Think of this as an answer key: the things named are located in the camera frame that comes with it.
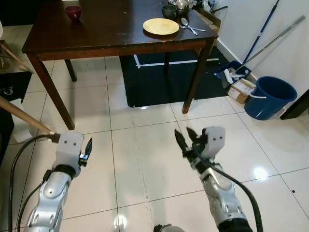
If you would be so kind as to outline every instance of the metal spoon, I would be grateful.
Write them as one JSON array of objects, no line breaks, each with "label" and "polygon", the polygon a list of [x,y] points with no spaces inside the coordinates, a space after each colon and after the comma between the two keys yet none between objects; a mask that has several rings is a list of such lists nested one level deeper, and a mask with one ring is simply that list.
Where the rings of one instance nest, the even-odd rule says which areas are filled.
[{"label": "metal spoon", "polygon": [[184,26],[187,26],[193,32],[193,34],[198,35],[198,33],[195,30],[193,30],[192,27],[190,27],[188,21],[185,18],[182,18],[181,21]]},{"label": "metal spoon", "polygon": [[[185,29],[188,28],[187,26],[179,25],[180,28]],[[206,31],[205,29],[199,29],[199,28],[192,28],[194,30],[199,30],[199,31]]]}]

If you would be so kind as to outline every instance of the dark wooden table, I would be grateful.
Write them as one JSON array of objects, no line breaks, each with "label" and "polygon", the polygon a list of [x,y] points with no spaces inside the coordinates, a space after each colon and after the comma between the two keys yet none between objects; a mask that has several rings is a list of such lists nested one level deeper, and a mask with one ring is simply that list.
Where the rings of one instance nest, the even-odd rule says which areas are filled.
[{"label": "dark wooden table", "polygon": [[[167,0],[79,0],[47,1],[43,5],[22,51],[29,57],[69,130],[74,129],[74,122],[43,65],[44,60],[64,59],[72,81],[76,81],[70,59],[166,52],[167,71],[170,52],[201,48],[183,105],[182,112],[188,112],[217,35],[194,12],[186,16],[190,25],[206,29],[198,36],[188,29],[168,36],[143,30],[146,20],[163,17],[161,8],[166,4]],[[66,16],[64,8],[68,5],[82,8],[79,24],[72,24]]]}]

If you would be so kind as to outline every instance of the black cable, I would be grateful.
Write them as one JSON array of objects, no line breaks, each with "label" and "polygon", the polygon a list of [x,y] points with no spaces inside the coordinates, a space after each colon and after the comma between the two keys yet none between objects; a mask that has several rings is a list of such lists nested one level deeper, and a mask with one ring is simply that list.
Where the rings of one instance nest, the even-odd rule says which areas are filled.
[{"label": "black cable", "polygon": [[18,217],[18,223],[17,223],[17,232],[20,232],[20,224],[21,224],[21,218],[23,217],[23,213],[24,213],[24,210],[26,208],[26,205],[30,199],[30,197],[42,186],[43,182],[40,183],[29,195],[28,197],[26,198],[24,204],[23,204],[23,207],[21,208],[20,210],[20,213],[19,213],[19,217]]},{"label": "black cable", "polygon": [[18,151],[18,153],[16,154],[16,157],[13,161],[12,167],[11,167],[11,175],[10,175],[10,190],[9,190],[9,214],[8,214],[8,227],[9,227],[9,232],[13,231],[13,187],[14,187],[14,173],[15,173],[15,167],[17,164],[17,161],[21,155],[21,153],[26,149],[26,147],[31,144],[32,142],[34,142],[36,139],[40,139],[40,138],[49,138],[51,135],[49,134],[43,134],[43,135],[38,135],[32,139],[30,139],[29,141],[27,141]]},{"label": "black cable", "polygon": [[211,167],[213,170],[215,170],[217,173],[223,175],[224,177],[226,177],[227,179],[230,179],[231,181],[233,181],[235,184],[237,184],[239,187],[242,188],[242,190],[244,190],[244,192],[248,195],[249,200],[252,204],[252,208],[253,208],[253,212],[254,212],[254,218],[255,218],[255,223],[256,223],[256,228],[258,232],[263,232],[263,223],[262,223],[262,217],[261,217],[261,212],[259,209],[259,206],[256,202],[256,199],[254,198],[253,194],[249,191],[249,189],[247,189],[246,186],[244,186],[242,183],[240,183],[238,180],[236,180],[235,178],[231,177],[230,175],[226,174],[225,172],[223,172],[222,170],[216,168],[214,166],[213,163],[211,163],[209,160],[202,160],[202,162],[207,165],[208,167]]}]

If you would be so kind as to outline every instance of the yellow plate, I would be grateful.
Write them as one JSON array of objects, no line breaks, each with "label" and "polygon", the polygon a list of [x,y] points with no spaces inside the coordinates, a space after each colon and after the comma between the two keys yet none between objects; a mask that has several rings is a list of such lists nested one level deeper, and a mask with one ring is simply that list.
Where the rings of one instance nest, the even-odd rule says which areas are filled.
[{"label": "yellow plate", "polygon": [[177,23],[166,18],[149,19],[144,22],[143,28],[146,31],[156,35],[169,35],[179,30]]}]

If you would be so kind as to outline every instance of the white tape line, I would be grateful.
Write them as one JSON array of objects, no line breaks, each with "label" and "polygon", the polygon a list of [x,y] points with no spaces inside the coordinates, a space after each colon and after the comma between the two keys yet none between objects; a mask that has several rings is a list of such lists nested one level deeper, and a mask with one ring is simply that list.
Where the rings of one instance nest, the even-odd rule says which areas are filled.
[{"label": "white tape line", "polygon": [[136,62],[136,66],[137,68],[139,69],[140,68],[140,62],[139,62],[139,59],[137,58],[136,55],[133,55],[134,56],[134,59],[135,59],[135,62]]},{"label": "white tape line", "polygon": [[[219,60],[217,58],[214,58],[214,59],[207,59],[207,61],[216,61],[216,60]],[[174,62],[170,62],[169,64],[186,64],[186,63],[196,63],[197,62],[197,59],[195,60],[185,60],[185,61],[174,61]],[[153,63],[153,64],[139,64],[136,62],[136,66],[138,68],[140,67],[149,67],[149,66],[160,66],[160,65],[164,65],[164,63]]]}]

